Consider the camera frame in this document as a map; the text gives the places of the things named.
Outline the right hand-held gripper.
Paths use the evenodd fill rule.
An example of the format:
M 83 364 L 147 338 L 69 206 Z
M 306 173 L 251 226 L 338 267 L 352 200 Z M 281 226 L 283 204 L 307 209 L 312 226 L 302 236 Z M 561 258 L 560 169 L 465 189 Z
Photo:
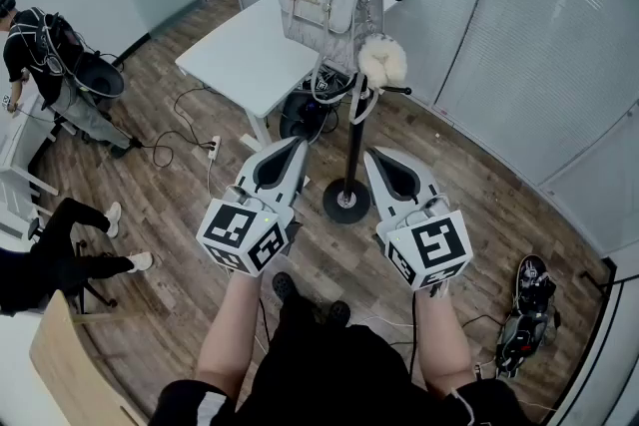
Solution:
M 383 255 L 410 289 L 440 286 L 460 275 L 473 259 L 461 211 L 453 211 L 429 166 L 412 154 L 374 147 L 363 154 Z M 395 201 L 425 201 L 397 215 Z

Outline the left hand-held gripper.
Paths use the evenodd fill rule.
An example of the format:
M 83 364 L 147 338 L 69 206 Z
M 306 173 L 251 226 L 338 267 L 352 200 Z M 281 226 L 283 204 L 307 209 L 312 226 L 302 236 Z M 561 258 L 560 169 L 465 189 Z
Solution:
M 196 240 L 216 264 L 258 277 L 276 255 L 289 253 L 302 226 L 294 210 L 273 207 L 246 191 L 299 193 L 308 157 L 304 138 L 272 143 L 245 161 L 236 180 L 238 187 L 229 186 L 220 199 L 211 200 Z

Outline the silver grey handbag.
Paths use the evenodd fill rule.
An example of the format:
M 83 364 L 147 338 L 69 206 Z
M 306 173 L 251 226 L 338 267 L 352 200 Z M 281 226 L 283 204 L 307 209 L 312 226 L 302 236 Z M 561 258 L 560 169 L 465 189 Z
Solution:
M 359 70 L 358 52 L 367 36 L 383 34 L 383 0 L 279 0 L 286 38 L 318 52 L 312 71 L 312 91 L 318 72 L 330 62 L 355 77 L 349 121 L 361 123 L 375 106 L 380 90 L 373 90 Z

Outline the person's right forearm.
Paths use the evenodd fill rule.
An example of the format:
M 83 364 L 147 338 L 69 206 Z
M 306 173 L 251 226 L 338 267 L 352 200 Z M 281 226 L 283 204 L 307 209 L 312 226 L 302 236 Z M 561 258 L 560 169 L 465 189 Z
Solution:
M 471 351 L 458 321 L 451 296 L 415 294 L 419 367 L 428 390 L 445 397 L 452 390 L 475 381 Z

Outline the person's left forearm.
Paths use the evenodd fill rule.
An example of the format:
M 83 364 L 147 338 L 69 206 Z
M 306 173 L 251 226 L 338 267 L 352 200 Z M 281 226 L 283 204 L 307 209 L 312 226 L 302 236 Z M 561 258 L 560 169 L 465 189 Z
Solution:
M 196 378 L 233 400 L 240 396 L 250 367 L 256 334 L 262 278 L 235 272 L 205 337 Z

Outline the black equipment pile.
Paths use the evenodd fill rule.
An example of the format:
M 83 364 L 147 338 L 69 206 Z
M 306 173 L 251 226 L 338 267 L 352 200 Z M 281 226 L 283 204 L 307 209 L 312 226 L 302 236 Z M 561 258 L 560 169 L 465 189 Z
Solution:
M 339 122 L 338 107 L 342 93 L 350 87 L 350 78 L 329 67 L 318 72 L 316 93 L 312 93 L 312 72 L 309 72 L 286 97 L 280 107 L 279 133 L 282 139 L 302 137 L 312 145 L 320 136 L 333 132 Z

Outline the white table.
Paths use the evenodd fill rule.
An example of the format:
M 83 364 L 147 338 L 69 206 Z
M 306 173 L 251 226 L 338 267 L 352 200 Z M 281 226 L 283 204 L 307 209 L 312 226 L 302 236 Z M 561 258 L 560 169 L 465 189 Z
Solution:
M 184 52 L 176 65 L 245 111 L 254 133 L 240 141 L 257 152 L 272 142 L 267 115 L 312 70 L 317 56 L 284 36 L 279 0 L 259 0 Z

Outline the person's black left shoe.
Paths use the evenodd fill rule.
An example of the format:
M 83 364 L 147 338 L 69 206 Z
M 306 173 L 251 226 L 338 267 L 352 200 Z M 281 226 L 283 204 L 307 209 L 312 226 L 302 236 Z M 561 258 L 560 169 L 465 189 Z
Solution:
M 285 303 L 289 298 L 296 298 L 300 296 L 293 279 L 283 271 L 274 275 L 272 287 L 276 297 L 282 303 Z

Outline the person's black shoe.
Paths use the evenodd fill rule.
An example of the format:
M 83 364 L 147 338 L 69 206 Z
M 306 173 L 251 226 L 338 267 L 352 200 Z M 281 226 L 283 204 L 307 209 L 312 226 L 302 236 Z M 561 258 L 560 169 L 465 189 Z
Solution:
M 334 302 L 328 309 L 325 324 L 331 327 L 347 327 L 350 321 L 350 307 L 342 300 Z
M 274 275 L 272 287 L 276 297 L 282 303 L 285 303 L 289 298 L 296 298 L 300 296 L 293 279 L 283 271 Z

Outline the cream fluffy pompom charm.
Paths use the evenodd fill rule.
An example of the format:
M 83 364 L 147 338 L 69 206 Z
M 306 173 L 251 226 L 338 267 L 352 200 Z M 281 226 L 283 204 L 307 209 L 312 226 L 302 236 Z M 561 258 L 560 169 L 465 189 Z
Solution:
M 358 52 L 359 70 L 373 90 L 397 86 L 407 74 L 407 58 L 403 48 L 391 37 L 372 34 L 365 38 Z

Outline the person's black right shoe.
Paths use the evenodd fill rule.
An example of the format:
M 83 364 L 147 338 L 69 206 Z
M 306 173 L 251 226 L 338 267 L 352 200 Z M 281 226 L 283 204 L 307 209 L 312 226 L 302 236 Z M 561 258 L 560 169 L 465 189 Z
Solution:
M 350 307 L 342 300 L 334 302 L 328 309 L 325 324 L 331 327 L 347 327 L 350 321 Z

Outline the person's black clothing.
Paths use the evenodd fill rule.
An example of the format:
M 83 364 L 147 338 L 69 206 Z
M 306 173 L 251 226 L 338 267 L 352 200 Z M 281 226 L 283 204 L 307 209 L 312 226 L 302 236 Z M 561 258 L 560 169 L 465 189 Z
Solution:
M 534 426 L 503 382 L 437 398 L 415 386 L 400 354 L 363 325 L 319 324 L 289 299 L 252 390 L 238 405 L 220 387 L 178 380 L 149 426 Z

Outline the black office chair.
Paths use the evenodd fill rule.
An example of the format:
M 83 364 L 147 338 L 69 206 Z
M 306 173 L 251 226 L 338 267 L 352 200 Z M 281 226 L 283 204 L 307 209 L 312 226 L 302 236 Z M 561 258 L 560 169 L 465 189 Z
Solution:
M 97 53 L 84 52 L 73 75 L 80 89 L 97 97 L 116 99 L 125 90 L 121 73 Z

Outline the white desk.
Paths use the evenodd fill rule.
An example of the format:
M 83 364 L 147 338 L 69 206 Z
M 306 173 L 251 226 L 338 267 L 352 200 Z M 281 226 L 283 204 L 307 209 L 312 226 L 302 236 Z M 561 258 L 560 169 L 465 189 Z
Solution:
M 53 114 L 41 109 L 34 94 L 14 114 L 0 112 L 0 247 L 23 251 L 30 246 L 30 222 L 50 212 L 34 201 L 43 193 L 59 193 L 28 170 L 46 142 L 55 142 Z

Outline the light wooden board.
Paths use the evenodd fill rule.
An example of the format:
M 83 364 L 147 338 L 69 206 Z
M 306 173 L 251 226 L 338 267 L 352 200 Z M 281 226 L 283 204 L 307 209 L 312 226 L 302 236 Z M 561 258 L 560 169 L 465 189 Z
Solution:
M 74 314 L 57 290 L 49 300 L 29 349 L 40 379 L 70 426 L 147 426 L 148 419 L 94 363 L 77 327 L 129 319 L 127 312 Z

